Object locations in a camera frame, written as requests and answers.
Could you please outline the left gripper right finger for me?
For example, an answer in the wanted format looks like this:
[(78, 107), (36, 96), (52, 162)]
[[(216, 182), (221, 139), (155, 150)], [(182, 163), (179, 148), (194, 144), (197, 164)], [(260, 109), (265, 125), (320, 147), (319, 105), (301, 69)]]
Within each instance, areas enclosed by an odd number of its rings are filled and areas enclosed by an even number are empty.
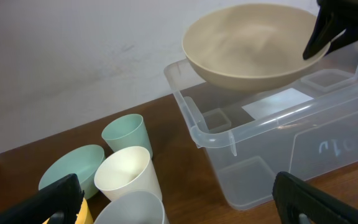
[(280, 221), (289, 223), (358, 224), (358, 210), (282, 171), (272, 195)]

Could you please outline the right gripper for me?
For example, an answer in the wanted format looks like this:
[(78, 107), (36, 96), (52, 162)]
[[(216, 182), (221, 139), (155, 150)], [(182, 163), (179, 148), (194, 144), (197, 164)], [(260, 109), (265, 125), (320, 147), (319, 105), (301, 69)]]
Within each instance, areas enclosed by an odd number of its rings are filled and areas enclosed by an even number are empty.
[(358, 41), (358, 0), (317, 0), (318, 17), (303, 59), (330, 44), (326, 55)]

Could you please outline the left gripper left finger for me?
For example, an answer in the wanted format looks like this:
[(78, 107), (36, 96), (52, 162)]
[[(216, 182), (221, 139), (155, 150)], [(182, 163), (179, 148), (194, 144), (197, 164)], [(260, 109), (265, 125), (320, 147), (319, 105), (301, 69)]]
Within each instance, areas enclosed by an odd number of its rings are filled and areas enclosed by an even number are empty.
[(84, 195), (78, 176), (68, 174), (0, 213), (0, 224), (75, 223)]

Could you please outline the beige bowl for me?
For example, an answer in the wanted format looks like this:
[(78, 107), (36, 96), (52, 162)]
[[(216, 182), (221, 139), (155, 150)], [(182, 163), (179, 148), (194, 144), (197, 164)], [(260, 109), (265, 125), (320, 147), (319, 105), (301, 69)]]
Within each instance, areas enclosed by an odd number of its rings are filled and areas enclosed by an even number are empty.
[(329, 44), (303, 58), (315, 22), (315, 15), (296, 7), (241, 4), (199, 18), (182, 47), (193, 70), (212, 85), (273, 90), (306, 75), (327, 54)]

